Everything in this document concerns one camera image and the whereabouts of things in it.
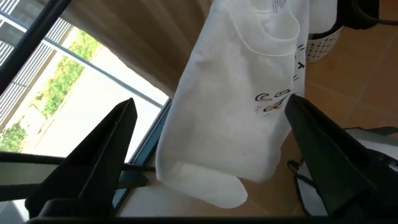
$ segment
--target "green plant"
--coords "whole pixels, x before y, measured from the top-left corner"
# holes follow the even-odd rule
[[[4,129],[0,137],[0,151],[3,152],[21,152],[22,142],[26,138],[25,129],[21,128],[18,123],[13,124],[10,128]]]
[[[79,30],[69,50],[86,60],[91,60],[99,45],[94,38]],[[47,82],[46,89],[36,96],[36,100],[45,100],[44,107],[41,108],[44,116],[51,116],[57,111],[83,70],[84,66],[66,56],[62,57],[54,77]]]

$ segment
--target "brown curtain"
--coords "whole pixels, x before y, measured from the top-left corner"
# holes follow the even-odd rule
[[[211,0],[73,0],[62,17],[172,96],[210,5]]]

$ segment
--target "white t-shirt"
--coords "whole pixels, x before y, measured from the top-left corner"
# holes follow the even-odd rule
[[[238,177],[272,177],[290,131],[286,102],[304,91],[308,0],[292,2],[213,2],[159,140],[164,184],[233,208],[247,198]]]

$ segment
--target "perforated basket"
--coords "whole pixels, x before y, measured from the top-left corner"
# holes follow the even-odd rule
[[[307,61],[314,62],[324,57],[335,45],[343,27],[321,39],[309,39],[307,43]]]

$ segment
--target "tiled floor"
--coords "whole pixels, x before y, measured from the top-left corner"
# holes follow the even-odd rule
[[[381,0],[382,17],[397,20],[396,14],[398,1]],[[397,65],[397,27],[345,29],[326,57],[307,65],[306,97],[344,128],[398,126]],[[216,208],[155,182],[137,189],[121,215],[303,215],[286,165],[290,159],[300,159],[292,135],[282,146],[282,159],[273,178],[263,184],[243,181],[249,200],[232,210]]]

